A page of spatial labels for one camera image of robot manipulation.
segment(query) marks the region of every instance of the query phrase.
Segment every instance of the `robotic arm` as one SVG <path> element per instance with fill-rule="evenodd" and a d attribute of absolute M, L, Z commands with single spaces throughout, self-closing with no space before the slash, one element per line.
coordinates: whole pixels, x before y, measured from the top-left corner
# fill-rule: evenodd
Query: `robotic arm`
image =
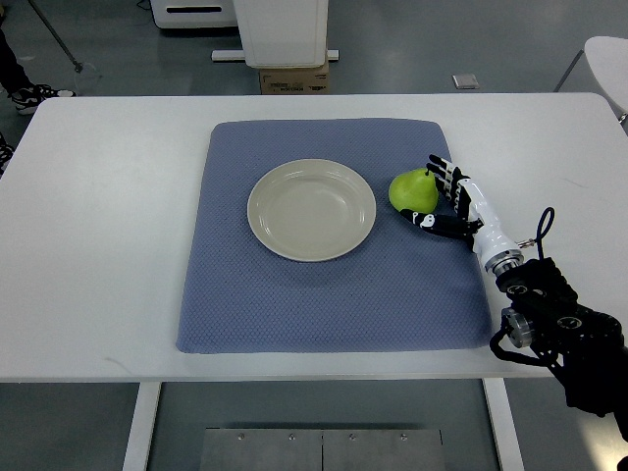
<path fill-rule="evenodd" d="M 628 442 L 628 348 L 619 322 L 578 303 L 551 258 L 543 254 L 541 228 L 537 238 L 513 242 L 478 186 L 451 163 L 431 155 L 428 169 L 439 192 L 451 203 L 457 218 L 403 209 L 401 215 L 424 231 L 461 238 L 478 254 L 497 287 L 511 301 L 501 311 L 501 327 L 490 342 L 497 358 L 549 368 L 565 388 L 567 405 L 600 417 L 614 413 Z M 521 248 L 539 246 L 539 259 L 524 263 Z M 517 348 L 529 347 L 536 356 L 506 351 L 499 343 L 508 336 Z"/>

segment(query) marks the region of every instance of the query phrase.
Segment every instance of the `chair leg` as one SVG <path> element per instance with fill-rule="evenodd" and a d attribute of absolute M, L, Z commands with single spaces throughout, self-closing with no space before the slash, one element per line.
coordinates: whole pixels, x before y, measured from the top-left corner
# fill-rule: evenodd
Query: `chair leg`
<path fill-rule="evenodd" d="M 576 57 L 573 58 L 573 61 L 571 61 L 571 64 L 569 64 L 569 67 L 567 68 L 566 72 L 563 74 L 562 78 L 560 79 L 560 82 L 558 83 L 556 88 L 553 90 L 554 93 L 560 90 L 562 85 L 565 83 L 565 81 L 569 77 L 569 74 L 571 74 L 571 71 L 573 71 L 573 68 L 576 67 L 576 64 L 578 63 L 578 61 L 580 60 L 580 58 L 582 57 L 584 53 L 585 53 L 584 49 L 580 49 L 580 51 L 578 51 L 578 54 L 576 54 Z"/>

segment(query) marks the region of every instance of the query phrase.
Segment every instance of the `black cable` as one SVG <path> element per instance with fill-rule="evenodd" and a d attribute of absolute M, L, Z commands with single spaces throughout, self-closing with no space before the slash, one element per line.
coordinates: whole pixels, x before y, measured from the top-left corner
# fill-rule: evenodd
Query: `black cable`
<path fill-rule="evenodd" d="M 554 214 L 554 209 L 551 206 L 547 207 L 541 215 L 541 220 L 539 221 L 539 225 L 537 226 L 537 238 L 535 238 L 535 242 L 539 247 L 539 260 L 543 260 L 545 258 L 545 255 L 543 253 L 543 237 L 545 237 L 551 229 Z"/>
<path fill-rule="evenodd" d="M 150 7 L 146 8 L 146 7 L 142 7 L 142 3 L 144 3 L 146 0 L 139 0 L 135 6 L 138 8 L 141 8 L 142 10 L 144 10 L 145 12 L 149 12 L 150 11 Z"/>

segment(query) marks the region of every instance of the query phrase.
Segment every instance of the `metal stand leg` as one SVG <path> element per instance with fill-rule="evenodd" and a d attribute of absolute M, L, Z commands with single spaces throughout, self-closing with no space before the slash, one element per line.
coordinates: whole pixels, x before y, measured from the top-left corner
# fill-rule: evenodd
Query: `metal stand leg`
<path fill-rule="evenodd" d="M 560 79 L 560 82 L 558 83 L 556 88 L 553 90 L 554 92 L 557 92 L 560 90 L 562 85 L 565 83 L 565 81 L 569 77 L 569 74 L 571 74 L 571 71 L 573 71 L 573 68 L 576 67 L 576 64 L 578 63 L 578 61 L 580 60 L 580 58 L 582 57 L 584 53 L 585 53 L 584 49 L 580 49 L 580 51 L 578 51 L 578 54 L 576 54 L 576 57 L 573 58 L 573 61 L 571 61 L 571 64 L 569 64 L 569 67 L 567 68 L 567 71 L 564 73 L 564 75 Z"/>
<path fill-rule="evenodd" d="M 483 383 L 499 466 L 502 471 L 524 471 L 505 383 L 502 378 L 486 378 Z"/>
<path fill-rule="evenodd" d="M 55 28 L 52 27 L 52 25 L 50 25 L 50 22 L 48 22 L 48 20 L 46 19 L 42 11 L 39 9 L 37 4 L 34 2 L 34 0 L 28 0 L 28 3 L 30 4 L 34 12 L 39 16 L 39 19 L 43 21 L 44 25 L 48 28 L 48 30 L 50 31 L 52 36 L 55 38 L 55 40 L 59 43 L 59 45 L 63 49 L 63 52 L 65 52 L 66 56 L 68 56 L 68 59 L 70 59 L 70 61 L 74 64 L 75 71 L 77 71 L 77 73 L 80 74 L 80 72 L 82 71 L 82 64 L 79 61 L 77 61 L 77 59 L 75 59 L 75 56 L 72 55 L 72 53 L 70 52 L 70 49 L 68 49 L 68 47 L 66 46 L 66 43 L 63 42 L 59 34 L 57 34 L 57 31 L 55 31 Z"/>
<path fill-rule="evenodd" d="M 123 471 L 145 471 L 153 438 L 161 383 L 140 383 Z"/>

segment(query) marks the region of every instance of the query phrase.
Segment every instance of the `metal plate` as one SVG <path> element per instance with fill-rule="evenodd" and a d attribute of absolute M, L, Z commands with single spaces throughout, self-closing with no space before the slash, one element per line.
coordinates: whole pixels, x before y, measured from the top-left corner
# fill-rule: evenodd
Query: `metal plate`
<path fill-rule="evenodd" d="M 480 88 L 480 84 L 473 74 L 458 74 L 456 76 L 451 76 L 451 78 L 458 90 L 472 90 Z"/>
<path fill-rule="evenodd" d="M 445 471 L 438 430 L 326 430 L 325 471 Z"/>
<path fill-rule="evenodd" d="M 438 430 L 207 429 L 200 471 L 445 471 Z"/>
<path fill-rule="evenodd" d="M 322 471 L 320 430 L 207 429 L 200 471 Z"/>

